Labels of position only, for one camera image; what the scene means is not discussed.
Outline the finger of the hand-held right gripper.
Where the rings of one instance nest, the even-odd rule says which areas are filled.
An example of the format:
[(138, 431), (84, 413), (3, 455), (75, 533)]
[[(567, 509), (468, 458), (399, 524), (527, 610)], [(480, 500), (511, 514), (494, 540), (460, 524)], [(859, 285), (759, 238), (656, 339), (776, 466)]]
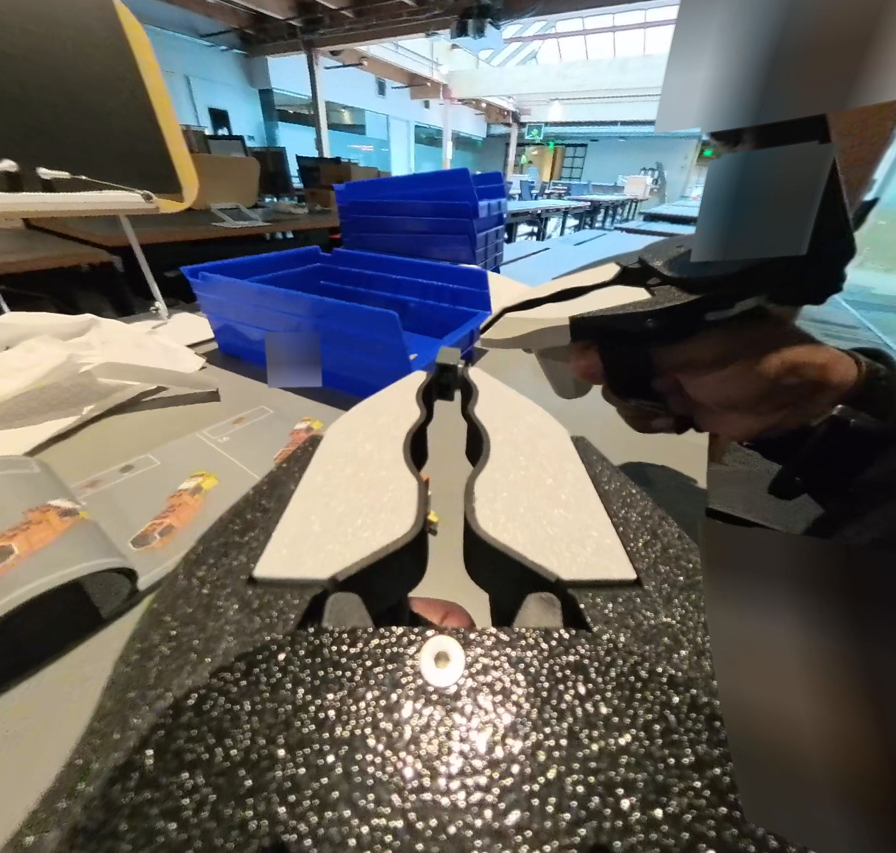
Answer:
[(507, 313), (533, 312), (538, 318), (572, 318), (624, 305), (624, 288), (613, 287), (619, 265), (607, 262), (548, 280), (526, 290), (514, 289), (495, 304), (490, 321)]
[[(624, 305), (647, 302), (651, 296), (642, 287), (624, 288)], [(512, 312), (495, 321), (490, 318), (482, 325), (479, 343), (487, 349), (543, 349), (567, 345), (571, 339), (570, 321), (573, 318), (538, 318), (533, 312)]]

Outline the crumpled white paper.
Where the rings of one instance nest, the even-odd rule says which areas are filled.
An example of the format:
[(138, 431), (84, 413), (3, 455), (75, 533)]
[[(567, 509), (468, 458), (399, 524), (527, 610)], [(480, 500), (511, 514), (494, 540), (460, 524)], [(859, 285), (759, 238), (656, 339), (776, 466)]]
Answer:
[(4, 313), (1, 406), (41, 381), (106, 363), (201, 371), (214, 381), (205, 370), (204, 358), (190, 347), (210, 341), (212, 335), (208, 320), (189, 312), (172, 313), (167, 319), (148, 315), (132, 322), (90, 313)]

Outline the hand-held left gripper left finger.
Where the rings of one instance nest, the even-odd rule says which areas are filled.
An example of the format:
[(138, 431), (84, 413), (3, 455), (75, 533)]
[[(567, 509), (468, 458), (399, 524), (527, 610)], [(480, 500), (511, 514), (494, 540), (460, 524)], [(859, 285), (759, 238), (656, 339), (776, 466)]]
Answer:
[(404, 598), (428, 565), (429, 375), (413, 372), (325, 432), (252, 578)]

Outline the black computer monitor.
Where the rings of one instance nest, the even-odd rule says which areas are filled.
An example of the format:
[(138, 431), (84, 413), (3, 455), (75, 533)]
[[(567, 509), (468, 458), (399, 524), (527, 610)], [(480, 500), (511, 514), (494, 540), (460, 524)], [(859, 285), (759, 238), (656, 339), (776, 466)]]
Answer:
[(251, 147), (248, 152), (260, 165), (260, 197), (292, 197), (295, 188), (285, 147)]

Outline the stack of blue bins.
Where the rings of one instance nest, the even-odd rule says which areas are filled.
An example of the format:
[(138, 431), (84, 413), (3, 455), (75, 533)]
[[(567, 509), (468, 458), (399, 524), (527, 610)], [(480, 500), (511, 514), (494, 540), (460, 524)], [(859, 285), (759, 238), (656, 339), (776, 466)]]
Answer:
[(454, 168), (334, 186), (345, 249), (498, 273), (507, 189), (500, 172)]

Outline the small dark grey toy brick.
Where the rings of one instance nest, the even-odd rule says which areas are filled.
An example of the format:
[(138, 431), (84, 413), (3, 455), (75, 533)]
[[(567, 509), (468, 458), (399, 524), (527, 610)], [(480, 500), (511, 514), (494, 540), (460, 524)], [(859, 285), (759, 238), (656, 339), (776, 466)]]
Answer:
[(434, 361), (432, 388), (434, 399), (454, 401), (462, 379), (462, 351), (453, 346), (442, 346)]

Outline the grey cardboard sheet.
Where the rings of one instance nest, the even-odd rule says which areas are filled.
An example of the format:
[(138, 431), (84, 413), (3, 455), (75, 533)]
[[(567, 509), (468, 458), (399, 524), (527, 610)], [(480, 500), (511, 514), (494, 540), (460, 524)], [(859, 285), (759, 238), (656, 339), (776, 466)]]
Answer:
[(1, 455), (29, 455), (57, 436), (163, 388), (215, 391), (202, 371), (106, 363), (41, 381), (2, 402)]

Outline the blue plastic bin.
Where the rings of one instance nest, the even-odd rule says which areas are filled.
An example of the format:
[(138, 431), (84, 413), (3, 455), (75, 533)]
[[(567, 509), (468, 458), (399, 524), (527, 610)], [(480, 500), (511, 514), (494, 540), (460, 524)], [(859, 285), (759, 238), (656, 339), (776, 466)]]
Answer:
[(484, 268), (311, 246), (181, 268), (218, 349), (266, 366), (267, 338), (316, 340), (322, 386), (365, 398), (444, 348), (468, 355), (491, 314)]

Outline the person's right forearm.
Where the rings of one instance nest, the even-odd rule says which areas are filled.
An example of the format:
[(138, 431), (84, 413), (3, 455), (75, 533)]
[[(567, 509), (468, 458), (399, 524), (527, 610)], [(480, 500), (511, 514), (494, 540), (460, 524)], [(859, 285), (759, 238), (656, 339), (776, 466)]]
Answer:
[(894, 357), (844, 354), (857, 389), (812, 427), (728, 446), (710, 469), (708, 519), (894, 553)]

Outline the wood-edged side table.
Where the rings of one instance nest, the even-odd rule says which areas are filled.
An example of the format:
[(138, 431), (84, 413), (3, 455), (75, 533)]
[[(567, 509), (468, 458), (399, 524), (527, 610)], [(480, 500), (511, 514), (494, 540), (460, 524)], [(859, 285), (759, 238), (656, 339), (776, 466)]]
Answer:
[[(189, 210), (171, 216), (137, 216), (130, 222), (151, 263), (213, 261), (249, 254), (325, 246), (339, 231), (328, 210), (303, 214), (266, 211), (261, 226), (217, 226), (210, 211)], [(131, 250), (120, 219), (114, 217), (26, 219), (2, 230), (1, 274), (12, 276), (56, 268), (109, 264)]]

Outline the dark panel with yellow rim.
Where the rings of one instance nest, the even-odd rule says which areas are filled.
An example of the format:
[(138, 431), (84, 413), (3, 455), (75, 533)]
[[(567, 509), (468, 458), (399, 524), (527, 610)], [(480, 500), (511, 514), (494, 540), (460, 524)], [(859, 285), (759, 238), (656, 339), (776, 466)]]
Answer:
[(1, 0), (2, 219), (173, 214), (199, 182), (119, 0)]

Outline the person's left hand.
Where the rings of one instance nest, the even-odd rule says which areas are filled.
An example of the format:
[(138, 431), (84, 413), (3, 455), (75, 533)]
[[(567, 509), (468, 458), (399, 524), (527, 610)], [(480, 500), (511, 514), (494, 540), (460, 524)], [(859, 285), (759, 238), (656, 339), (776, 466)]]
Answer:
[(476, 628), (472, 615), (463, 606), (452, 601), (411, 597), (408, 605), (414, 624), (464, 631)]

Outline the black ceiling fixture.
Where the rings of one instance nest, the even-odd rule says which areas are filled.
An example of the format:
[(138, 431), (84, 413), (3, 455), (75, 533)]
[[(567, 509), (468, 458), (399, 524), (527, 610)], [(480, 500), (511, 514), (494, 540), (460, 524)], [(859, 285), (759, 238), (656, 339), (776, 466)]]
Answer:
[(504, 0), (476, 0), (466, 6), (454, 19), (450, 38), (482, 40), (493, 31), (500, 31), (503, 14)]

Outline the grey instruction booklet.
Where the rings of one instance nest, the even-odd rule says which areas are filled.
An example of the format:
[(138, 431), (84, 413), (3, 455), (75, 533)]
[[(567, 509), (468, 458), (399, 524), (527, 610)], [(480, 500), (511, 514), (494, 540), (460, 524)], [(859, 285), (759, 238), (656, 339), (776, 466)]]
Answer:
[(2, 456), (2, 619), (71, 589), (103, 618), (119, 612), (323, 431), (258, 406), (72, 484), (39, 458)]

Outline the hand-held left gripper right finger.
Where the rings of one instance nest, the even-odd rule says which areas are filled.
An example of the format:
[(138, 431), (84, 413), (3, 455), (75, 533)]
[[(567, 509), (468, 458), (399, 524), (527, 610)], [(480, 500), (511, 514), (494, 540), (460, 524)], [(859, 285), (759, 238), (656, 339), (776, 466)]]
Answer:
[(467, 371), (482, 454), (467, 492), (472, 528), (534, 573), (567, 586), (638, 576), (565, 427), (479, 367)]

